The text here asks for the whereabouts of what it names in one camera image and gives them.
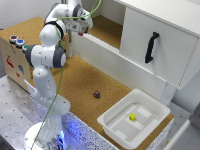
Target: cabinet door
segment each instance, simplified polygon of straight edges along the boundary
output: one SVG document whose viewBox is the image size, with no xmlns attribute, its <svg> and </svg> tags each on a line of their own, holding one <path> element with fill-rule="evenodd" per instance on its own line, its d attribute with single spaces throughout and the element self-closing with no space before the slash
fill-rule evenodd
<svg viewBox="0 0 200 150">
<path fill-rule="evenodd" d="M 130 8 L 126 9 L 123 28 L 120 53 L 179 86 L 198 38 Z M 153 60 L 146 64 L 145 56 L 153 32 L 159 37 L 154 40 Z"/>
</svg>

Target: black handle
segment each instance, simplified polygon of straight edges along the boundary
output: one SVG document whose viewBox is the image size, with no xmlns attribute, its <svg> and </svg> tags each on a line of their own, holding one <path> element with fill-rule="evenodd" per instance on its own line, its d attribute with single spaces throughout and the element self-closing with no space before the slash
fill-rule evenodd
<svg viewBox="0 0 200 150">
<path fill-rule="evenodd" d="M 154 45 L 154 40 L 158 37 L 159 37 L 159 34 L 156 33 L 156 32 L 153 32 L 153 36 L 151 37 L 151 39 L 149 41 L 147 53 L 146 53 L 146 56 L 145 56 L 145 63 L 146 64 L 153 60 L 153 57 L 151 57 L 151 53 L 152 53 L 152 49 L 153 49 L 153 45 Z"/>
</svg>

